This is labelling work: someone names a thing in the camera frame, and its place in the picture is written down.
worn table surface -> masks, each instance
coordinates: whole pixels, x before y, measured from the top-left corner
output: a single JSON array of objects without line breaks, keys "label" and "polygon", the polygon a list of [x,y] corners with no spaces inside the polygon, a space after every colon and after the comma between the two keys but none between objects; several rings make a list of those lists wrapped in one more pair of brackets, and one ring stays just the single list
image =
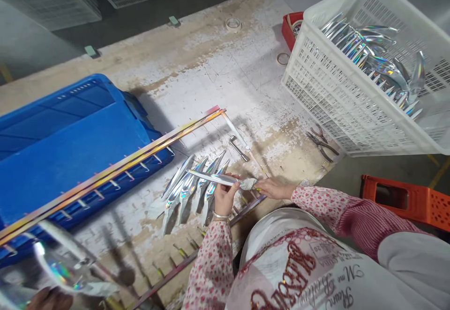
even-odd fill
[{"label": "worn table surface", "polygon": [[[271,176],[312,185],[330,165],[304,134],[315,126],[314,122],[280,85],[284,67],[276,62],[276,57],[289,52],[281,35],[282,17],[289,12],[291,9],[283,0],[227,1],[182,18],[179,28],[162,26],[101,49],[101,58],[83,56],[4,85],[0,88],[0,113],[17,109],[89,74],[103,73],[120,89],[135,94],[152,124],[163,132],[214,105],[226,108]],[[227,31],[225,19],[230,16],[242,21],[239,33]],[[218,125],[208,123],[183,138],[185,146],[174,144],[176,156],[169,166],[95,215],[75,234],[114,273],[122,278],[130,275],[127,272],[135,275],[131,278],[139,294],[148,288],[146,278],[152,284],[158,280],[153,261],[168,273],[169,254],[177,263],[182,260],[173,243],[191,253],[187,234],[201,242],[197,230],[200,216],[194,212],[186,224],[170,226],[164,238],[159,234],[162,217],[147,217],[150,204],[160,198],[186,155],[211,158],[227,149],[224,160],[231,158],[232,172],[262,178],[254,164],[243,163],[230,147],[232,133],[225,121],[217,121]],[[242,245],[254,223],[280,204],[266,199],[234,226],[235,249]],[[159,291],[164,305],[176,307],[180,303],[190,267]]]}]

pliers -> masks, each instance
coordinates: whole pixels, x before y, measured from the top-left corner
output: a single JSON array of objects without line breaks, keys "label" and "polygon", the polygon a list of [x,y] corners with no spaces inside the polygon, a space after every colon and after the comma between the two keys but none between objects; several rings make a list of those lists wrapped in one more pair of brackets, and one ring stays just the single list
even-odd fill
[{"label": "pliers", "polygon": [[328,157],[325,153],[325,151],[323,150],[322,147],[325,147],[329,150],[331,150],[335,155],[339,155],[339,153],[332,148],[330,145],[324,143],[323,141],[318,140],[315,136],[313,136],[311,133],[306,132],[306,135],[317,145],[317,148],[319,149],[320,153],[322,153],[323,157],[329,162],[329,163],[333,163],[333,161],[330,159],[330,157]]},{"label": "pliers", "polygon": [[322,139],[323,142],[324,142],[325,144],[328,144],[328,141],[325,139],[325,136],[323,135],[322,128],[320,127],[319,124],[316,123],[316,125],[317,125],[317,127],[319,128],[319,133],[317,133],[316,131],[314,131],[314,129],[313,129],[312,127],[311,127],[311,132],[314,133],[314,134],[315,134],[317,137],[319,137],[320,139]]}]

worker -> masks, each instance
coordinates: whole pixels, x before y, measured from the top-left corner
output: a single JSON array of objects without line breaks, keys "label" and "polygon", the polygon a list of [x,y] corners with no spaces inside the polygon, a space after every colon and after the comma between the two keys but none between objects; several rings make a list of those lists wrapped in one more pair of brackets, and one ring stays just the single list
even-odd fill
[{"label": "worker", "polygon": [[[450,309],[450,245],[367,199],[322,187],[256,188],[290,199],[263,217],[232,269],[227,218],[239,189],[218,185],[215,216],[189,276],[184,309]],[[359,253],[337,236],[351,236]]]},{"label": "worker", "polygon": [[74,298],[56,287],[43,288],[33,296],[27,306],[27,310],[69,310]]}]

orange plastic stool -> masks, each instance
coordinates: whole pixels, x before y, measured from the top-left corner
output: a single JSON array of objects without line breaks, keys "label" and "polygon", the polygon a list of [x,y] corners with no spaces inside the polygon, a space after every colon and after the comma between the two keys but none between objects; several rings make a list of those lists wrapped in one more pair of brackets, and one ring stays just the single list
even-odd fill
[{"label": "orange plastic stool", "polygon": [[428,187],[362,175],[362,198],[398,216],[450,231],[450,197]]}]

bracelet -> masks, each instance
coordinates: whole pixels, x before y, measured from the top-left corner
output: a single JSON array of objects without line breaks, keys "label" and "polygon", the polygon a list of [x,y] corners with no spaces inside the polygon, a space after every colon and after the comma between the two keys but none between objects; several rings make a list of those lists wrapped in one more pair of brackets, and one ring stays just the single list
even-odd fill
[{"label": "bracelet", "polygon": [[216,212],[214,212],[214,211],[212,211],[212,214],[215,216],[215,217],[217,217],[218,219],[229,219],[229,218],[231,218],[232,217],[232,215],[230,214],[230,215],[227,215],[227,216],[223,216],[223,215],[219,215],[219,214],[216,214]]}]

